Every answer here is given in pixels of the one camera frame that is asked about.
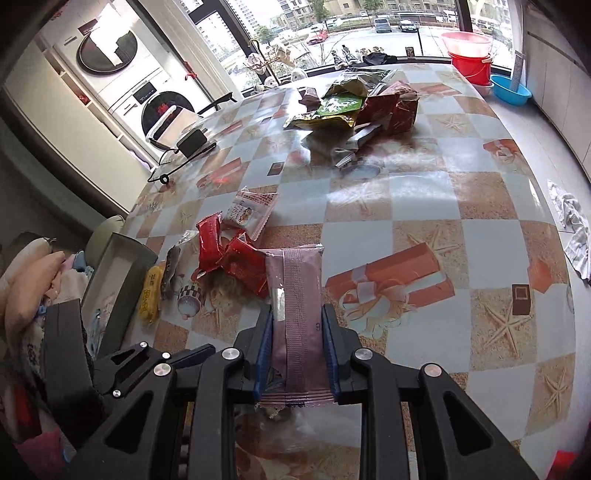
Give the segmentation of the pink snack packet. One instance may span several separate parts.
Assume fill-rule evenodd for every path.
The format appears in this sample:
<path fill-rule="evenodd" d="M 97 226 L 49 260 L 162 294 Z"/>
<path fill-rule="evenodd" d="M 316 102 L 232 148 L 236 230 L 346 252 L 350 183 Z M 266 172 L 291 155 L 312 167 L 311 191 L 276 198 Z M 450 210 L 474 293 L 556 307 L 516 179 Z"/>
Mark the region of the pink snack packet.
<path fill-rule="evenodd" d="M 320 406 L 334 401 L 322 347 L 324 246 L 266 249 L 273 309 L 270 377 L 264 407 Z"/>

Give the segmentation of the brown sausage vacuum pack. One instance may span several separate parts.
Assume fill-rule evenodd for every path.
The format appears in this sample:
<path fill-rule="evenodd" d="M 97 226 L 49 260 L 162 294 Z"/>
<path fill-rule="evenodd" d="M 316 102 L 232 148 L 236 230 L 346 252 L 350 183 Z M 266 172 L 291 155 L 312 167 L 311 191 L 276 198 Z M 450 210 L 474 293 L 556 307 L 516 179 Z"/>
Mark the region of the brown sausage vacuum pack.
<path fill-rule="evenodd" d="M 160 297 L 162 300 L 169 300 L 175 292 L 175 283 L 177 278 L 177 267 L 181 255 L 181 247 L 172 246 L 166 255 L 162 280 L 160 283 Z"/>

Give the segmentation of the yellow snack packet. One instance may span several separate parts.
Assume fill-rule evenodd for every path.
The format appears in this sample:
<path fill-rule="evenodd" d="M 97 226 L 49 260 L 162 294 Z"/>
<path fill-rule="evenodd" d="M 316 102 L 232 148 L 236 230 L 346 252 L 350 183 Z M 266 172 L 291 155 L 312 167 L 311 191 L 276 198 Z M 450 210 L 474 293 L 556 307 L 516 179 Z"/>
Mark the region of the yellow snack packet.
<path fill-rule="evenodd" d="M 156 264 L 145 275 L 138 310 L 139 318 L 144 324 L 151 324 L 158 317 L 163 273 L 162 266 Z"/>

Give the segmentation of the white red snack packet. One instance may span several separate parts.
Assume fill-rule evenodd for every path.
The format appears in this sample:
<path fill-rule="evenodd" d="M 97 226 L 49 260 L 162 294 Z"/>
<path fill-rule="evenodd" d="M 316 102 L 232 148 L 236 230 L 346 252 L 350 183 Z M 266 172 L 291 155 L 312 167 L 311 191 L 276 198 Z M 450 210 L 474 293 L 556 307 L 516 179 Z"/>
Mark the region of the white red snack packet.
<path fill-rule="evenodd" d="M 266 227 L 279 200 L 276 192 L 256 192 L 242 188 L 232 199 L 221 223 L 245 233 L 249 240 L 256 241 Z"/>

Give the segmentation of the dark grey storage box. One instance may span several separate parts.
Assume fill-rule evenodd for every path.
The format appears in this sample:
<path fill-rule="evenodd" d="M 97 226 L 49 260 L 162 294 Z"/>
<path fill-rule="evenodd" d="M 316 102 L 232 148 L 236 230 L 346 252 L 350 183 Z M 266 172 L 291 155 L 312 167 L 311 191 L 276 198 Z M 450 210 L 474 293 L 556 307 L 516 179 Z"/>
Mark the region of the dark grey storage box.
<path fill-rule="evenodd" d="M 87 349 L 97 359 L 118 351 L 157 255 L 133 238 L 111 235 L 81 303 Z"/>

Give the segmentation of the white cloth on floor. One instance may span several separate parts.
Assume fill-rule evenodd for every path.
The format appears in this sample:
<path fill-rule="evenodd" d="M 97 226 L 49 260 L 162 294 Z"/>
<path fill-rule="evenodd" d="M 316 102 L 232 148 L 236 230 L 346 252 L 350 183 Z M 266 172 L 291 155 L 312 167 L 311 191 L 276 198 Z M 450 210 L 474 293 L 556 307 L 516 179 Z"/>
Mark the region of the white cloth on floor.
<path fill-rule="evenodd" d="M 548 192 L 559 222 L 570 240 L 564 247 L 565 255 L 579 277 L 590 283 L 590 223 L 582 211 L 578 199 L 551 180 L 547 181 Z"/>

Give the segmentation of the black power adapter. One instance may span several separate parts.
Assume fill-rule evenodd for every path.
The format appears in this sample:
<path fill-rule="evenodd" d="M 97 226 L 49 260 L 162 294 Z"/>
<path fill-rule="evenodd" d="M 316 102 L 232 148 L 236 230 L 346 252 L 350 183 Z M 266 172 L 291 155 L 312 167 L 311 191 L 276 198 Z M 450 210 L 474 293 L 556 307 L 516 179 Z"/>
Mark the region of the black power adapter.
<path fill-rule="evenodd" d="M 185 132 L 177 141 L 176 149 L 187 159 L 197 155 L 207 143 L 207 137 L 200 128 Z"/>

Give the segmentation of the white washing machine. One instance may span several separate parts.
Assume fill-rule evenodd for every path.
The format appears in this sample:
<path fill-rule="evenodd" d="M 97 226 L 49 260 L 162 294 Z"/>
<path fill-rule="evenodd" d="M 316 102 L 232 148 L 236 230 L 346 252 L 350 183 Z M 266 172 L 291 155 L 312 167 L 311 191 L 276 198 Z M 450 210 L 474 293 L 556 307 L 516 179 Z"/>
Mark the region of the white washing machine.
<path fill-rule="evenodd" d="M 110 109 L 132 137 L 152 156 L 161 150 L 147 140 L 147 133 L 171 106 L 181 106 L 197 112 L 211 103 L 193 79 L 171 77 L 158 68 L 122 96 Z"/>

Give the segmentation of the yellow snack bag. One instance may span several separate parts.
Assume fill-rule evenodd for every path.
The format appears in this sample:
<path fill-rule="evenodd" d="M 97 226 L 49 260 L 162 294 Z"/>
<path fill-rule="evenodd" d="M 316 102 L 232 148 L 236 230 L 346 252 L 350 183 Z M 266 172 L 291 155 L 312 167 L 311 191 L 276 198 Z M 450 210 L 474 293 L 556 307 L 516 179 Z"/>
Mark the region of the yellow snack bag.
<path fill-rule="evenodd" d="M 342 114 L 318 115 L 315 112 L 297 114 L 284 122 L 284 129 L 301 129 L 308 131 L 329 129 L 348 130 L 356 125 L 358 112 L 346 112 Z"/>

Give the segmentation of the green snack bag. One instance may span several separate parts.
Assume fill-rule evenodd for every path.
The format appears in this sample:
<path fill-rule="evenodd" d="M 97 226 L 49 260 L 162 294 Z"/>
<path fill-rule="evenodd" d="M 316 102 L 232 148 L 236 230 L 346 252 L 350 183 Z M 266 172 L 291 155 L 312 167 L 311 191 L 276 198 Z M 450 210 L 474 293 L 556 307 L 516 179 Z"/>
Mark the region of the green snack bag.
<path fill-rule="evenodd" d="M 365 99 L 349 93 L 339 93 L 322 98 L 321 105 L 315 113 L 318 116 L 353 114 L 363 107 Z"/>

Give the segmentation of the red snack bag pile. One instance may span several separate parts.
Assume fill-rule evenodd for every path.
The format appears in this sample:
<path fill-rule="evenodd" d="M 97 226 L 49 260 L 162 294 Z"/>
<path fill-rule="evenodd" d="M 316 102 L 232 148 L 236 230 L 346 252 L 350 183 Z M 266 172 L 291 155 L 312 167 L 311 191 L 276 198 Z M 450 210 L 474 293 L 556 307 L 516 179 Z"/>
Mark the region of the red snack bag pile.
<path fill-rule="evenodd" d="M 415 124 L 419 98 L 409 84 L 396 81 L 378 95 L 367 97 L 356 123 L 380 123 L 388 135 L 407 133 Z"/>

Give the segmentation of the white dryer machine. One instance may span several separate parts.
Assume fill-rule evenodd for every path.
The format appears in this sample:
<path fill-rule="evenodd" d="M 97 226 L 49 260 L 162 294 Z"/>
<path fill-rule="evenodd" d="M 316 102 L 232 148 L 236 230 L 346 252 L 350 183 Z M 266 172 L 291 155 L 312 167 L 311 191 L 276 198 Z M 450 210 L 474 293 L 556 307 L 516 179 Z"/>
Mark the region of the white dryer machine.
<path fill-rule="evenodd" d="M 138 37 L 139 17 L 125 1 L 68 1 L 41 37 L 111 109 L 160 64 Z"/>

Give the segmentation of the blue plastic basin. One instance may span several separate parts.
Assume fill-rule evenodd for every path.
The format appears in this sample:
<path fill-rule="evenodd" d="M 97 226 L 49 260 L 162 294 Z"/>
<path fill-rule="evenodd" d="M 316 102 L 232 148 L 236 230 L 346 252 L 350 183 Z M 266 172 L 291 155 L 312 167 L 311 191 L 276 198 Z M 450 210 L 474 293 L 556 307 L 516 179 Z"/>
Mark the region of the blue plastic basin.
<path fill-rule="evenodd" d="M 491 82 L 493 94 L 510 105 L 523 106 L 532 98 L 531 91 L 521 83 L 518 84 L 516 90 L 513 90 L 510 77 L 492 74 Z"/>

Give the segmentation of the red plastic bucket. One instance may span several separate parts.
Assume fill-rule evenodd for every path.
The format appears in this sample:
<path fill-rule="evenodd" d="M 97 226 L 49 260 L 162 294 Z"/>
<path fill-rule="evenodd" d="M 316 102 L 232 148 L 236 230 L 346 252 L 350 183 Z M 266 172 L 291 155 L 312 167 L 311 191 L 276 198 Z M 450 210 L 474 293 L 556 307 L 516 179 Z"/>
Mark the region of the red plastic bucket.
<path fill-rule="evenodd" d="M 452 31 L 441 35 L 452 65 L 473 85 L 491 83 L 492 40 L 482 34 Z"/>

